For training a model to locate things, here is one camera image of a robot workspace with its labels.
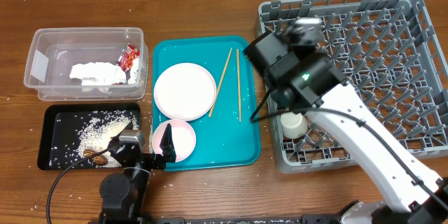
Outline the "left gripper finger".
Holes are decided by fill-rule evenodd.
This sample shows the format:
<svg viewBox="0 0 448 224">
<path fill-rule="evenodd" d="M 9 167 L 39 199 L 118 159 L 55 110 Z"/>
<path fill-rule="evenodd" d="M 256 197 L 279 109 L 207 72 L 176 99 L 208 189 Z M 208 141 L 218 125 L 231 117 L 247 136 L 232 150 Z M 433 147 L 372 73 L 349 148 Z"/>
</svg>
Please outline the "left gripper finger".
<svg viewBox="0 0 448 224">
<path fill-rule="evenodd" d="M 133 123 L 129 122 L 125 128 L 118 133 L 115 138 L 117 140 L 130 140 L 131 138 L 133 138 L 135 136 L 135 131 L 133 128 Z"/>
<path fill-rule="evenodd" d="M 172 126 L 170 123 L 165 127 L 159 147 L 162 150 L 162 156 L 166 162 L 176 161 L 176 151 L 172 138 Z"/>
</svg>

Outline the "small pink plate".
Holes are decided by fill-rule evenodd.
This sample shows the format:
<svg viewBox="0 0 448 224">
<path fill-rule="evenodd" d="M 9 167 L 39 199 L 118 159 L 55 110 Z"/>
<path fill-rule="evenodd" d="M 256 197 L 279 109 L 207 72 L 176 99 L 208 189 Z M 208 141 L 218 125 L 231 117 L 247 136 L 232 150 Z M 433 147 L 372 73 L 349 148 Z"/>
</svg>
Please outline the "small pink plate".
<svg viewBox="0 0 448 224">
<path fill-rule="evenodd" d="M 168 124 L 171 125 L 172 141 L 176 152 L 176 162 L 183 161 L 192 154 L 196 145 L 196 134 L 194 129 L 190 124 L 183 120 L 168 120 L 156 128 L 151 139 L 153 152 L 162 154 L 160 143 Z"/>
</svg>

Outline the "brown food scraps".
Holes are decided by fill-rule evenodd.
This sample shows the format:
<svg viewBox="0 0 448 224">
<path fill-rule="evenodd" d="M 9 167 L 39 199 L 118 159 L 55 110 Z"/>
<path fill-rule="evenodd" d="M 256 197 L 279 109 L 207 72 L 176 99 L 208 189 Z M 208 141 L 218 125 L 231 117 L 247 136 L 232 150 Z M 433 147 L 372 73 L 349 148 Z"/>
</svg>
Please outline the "brown food scraps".
<svg viewBox="0 0 448 224">
<path fill-rule="evenodd" d="M 96 155 L 97 152 L 92 149 L 86 149 L 83 151 L 83 157 L 88 158 L 90 156 Z M 104 155 L 96 155 L 92 159 L 93 163 L 97 166 L 104 166 L 108 164 L 108 160 Z"/>
</svg>

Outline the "white rice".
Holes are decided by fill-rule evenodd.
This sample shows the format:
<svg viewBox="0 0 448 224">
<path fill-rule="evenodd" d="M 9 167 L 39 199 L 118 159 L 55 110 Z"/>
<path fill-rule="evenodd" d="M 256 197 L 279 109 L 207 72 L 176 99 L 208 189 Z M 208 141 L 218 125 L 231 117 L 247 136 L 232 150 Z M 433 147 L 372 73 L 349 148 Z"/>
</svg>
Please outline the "white rice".
<svg viewBox="0 0 448 224">
<path fill-rule="evenodd" d="M 58 113 L 55 117 L 50 144 L 49 169 L 66 169 L 83 159 L 83 151 L 97 153 L 125 126 L 133 123 L 140 128 L 139 112 L 135 110 L 79 111 Z"/>
</svg>

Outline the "large white plate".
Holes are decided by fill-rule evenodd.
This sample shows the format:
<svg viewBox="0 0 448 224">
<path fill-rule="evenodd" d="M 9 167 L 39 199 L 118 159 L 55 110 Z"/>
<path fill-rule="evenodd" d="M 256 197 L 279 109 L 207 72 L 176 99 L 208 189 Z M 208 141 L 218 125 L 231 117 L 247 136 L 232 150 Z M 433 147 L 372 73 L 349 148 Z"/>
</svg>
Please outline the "large white plate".
<svg viewBox="0 0 448 224">
<path fill-rule="evenodd" d="M 191 121 L 204 116 L 217 95 L 214 77 L 203 66 L 189 62 L 164 70 L 156 80 L 153 98 L 170 119 Z"/>
</svg>

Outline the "wooden chopstick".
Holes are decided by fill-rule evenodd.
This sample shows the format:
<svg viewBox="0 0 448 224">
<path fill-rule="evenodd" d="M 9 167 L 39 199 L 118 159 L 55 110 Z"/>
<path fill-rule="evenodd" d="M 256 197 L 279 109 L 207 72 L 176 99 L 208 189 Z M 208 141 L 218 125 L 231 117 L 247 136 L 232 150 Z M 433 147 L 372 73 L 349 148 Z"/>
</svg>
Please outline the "wooden chopstick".
<svg viewBox="0 0 448 224">
<path fill-rule="evenodd" d="M 223 80 L 224 80 L 224 77 L 225 77 L 225 74 L 226 74 L 226 71 L 227 71 L 227 68 L 228 68 L 228 64 L 230 62 L 230 58 L 231 58 L 231 55 L 232 55 L 232 49 L 233 48 L 230 48 L 229 53 L 227 55 L 227 59 L 226 59 L 225 65 L 223 67 L 222 74 L 221 74 L 221 77 L 220 77 L 220 81 L 218 83 L 218 87 L 217 87 L 217 90 L 216 90 L 216 97 L 214 99 L 214 103 L 213 103 L 213 105 L 212 105 L 212 107 L 210 109 L 210 112 L 209 112 L 209 118 L 213 115 L 213 112 L 214 112 L 214 109 L 215 109 L 215 106 L 216 106 L 216 102 L 218 100 L 218 96 L 219 96 L 219 93 L 221 91 L 221 86 L 223 84 Z"/>
<path fill-rule="evenodd" d="M 239 49 L 237 49 L 237 95 L 238 95 L 238 113 L 239 122 L 242 121 L 242 103 L 241 103 L 241 78 L 240 78 L 240 63 L 239 63 Z"/>
</svg>

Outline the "white napkin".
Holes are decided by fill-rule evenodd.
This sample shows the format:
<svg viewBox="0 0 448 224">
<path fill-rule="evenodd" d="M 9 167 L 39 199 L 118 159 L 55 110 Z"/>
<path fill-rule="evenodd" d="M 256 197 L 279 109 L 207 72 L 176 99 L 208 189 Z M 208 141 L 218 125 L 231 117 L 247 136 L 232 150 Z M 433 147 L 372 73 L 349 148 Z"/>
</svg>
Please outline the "white napkin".
<svg viewBox="0 0 448 224">
<path fill-rule="evenodd" d="M 133 59 L 128 70 L 110 62 L 76 64 L 72 66 L 69 77 L 87 86 L 133 85 L 137 81 L 139 63 L 139 58 Z"/>
</svg>

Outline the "red snack wrapper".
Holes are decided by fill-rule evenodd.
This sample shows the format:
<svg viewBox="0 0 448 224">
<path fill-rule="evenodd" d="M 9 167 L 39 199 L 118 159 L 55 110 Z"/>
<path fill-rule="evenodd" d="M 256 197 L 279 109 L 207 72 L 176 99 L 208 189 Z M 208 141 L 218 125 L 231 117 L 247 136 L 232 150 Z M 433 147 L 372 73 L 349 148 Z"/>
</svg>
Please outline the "red snack wrapper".
<svg viewBox="0 0 448 224">
<path fill-rule="evenodd" d="M 132 68 L 132 65 L 134 64 L 133 61 L 139 58 L 140 50 L 128 43 L 126 48 L 122 51 L 122 54 L 119 56 L 117 65 L 126 72 Z"/>
</svg>

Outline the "white cup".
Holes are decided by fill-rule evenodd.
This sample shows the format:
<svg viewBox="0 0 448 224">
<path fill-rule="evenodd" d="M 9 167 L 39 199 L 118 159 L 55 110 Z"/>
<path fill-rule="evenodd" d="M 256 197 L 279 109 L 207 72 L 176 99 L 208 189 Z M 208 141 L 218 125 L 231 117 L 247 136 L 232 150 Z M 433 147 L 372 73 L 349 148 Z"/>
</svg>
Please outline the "white cup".
<svg viewBox="0 0 448 224">
<path fill-rule="evenodd" d="M 307 119 L 301 113 L 288 112 L 280 117 L 283 135 L 297 139 L 307 132 Z"/>
</svg>

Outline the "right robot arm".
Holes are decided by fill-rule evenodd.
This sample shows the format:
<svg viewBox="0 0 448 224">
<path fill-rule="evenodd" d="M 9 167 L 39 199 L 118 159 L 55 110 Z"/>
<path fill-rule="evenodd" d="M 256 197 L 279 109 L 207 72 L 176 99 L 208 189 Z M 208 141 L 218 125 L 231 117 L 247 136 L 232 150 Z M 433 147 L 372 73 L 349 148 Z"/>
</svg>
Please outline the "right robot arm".
<svg viewBox="0 0 448 224">
<path fill-rule="evenodd" d="M 279 32 L 266 31 L 244 54 L 280 105 L 322 127 L 371 178 L 382 201 L 355 201 L 334 223 L 442 223 L 447 180 L 406 150 L 367 108 L 349 79 L 317 49 L 321 20 L 299 17 Z"/>
</svg>

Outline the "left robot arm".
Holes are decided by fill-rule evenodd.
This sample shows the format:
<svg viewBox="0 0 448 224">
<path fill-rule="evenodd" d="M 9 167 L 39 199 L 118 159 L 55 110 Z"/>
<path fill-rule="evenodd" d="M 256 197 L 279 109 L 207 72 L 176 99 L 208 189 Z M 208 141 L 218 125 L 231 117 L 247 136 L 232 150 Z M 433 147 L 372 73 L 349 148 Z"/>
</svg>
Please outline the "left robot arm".
<svg viewBox="0 0 448 224">
<path fill-rule="evenodd" d="M 154 169 L 164 170 L 168 162 L 176 161 L 172 140 L 172 126 L 163 132 L 161 154 L 145 153 L 143 132 L 129 123 L 123 131 L 113 136 L 108 152 L 123 167 L 123 172 L 107 176 L 100 185 L 102 198 L 100 223 L 154 223 L 155 219 L 141 208 Z"/>
</svg>

